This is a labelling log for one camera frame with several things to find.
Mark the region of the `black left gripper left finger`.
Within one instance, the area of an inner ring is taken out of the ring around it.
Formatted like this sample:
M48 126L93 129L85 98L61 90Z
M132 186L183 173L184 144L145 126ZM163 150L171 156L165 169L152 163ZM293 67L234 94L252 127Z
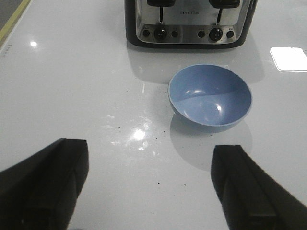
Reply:
M89 171L86 140L61 138L0 173L2 230L65 230Z

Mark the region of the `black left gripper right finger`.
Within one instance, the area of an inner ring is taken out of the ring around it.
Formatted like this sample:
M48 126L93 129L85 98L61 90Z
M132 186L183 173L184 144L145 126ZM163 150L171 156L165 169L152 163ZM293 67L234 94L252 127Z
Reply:
M307 207L259 167L240 145L215 146L211 180L229 229L307 228Z

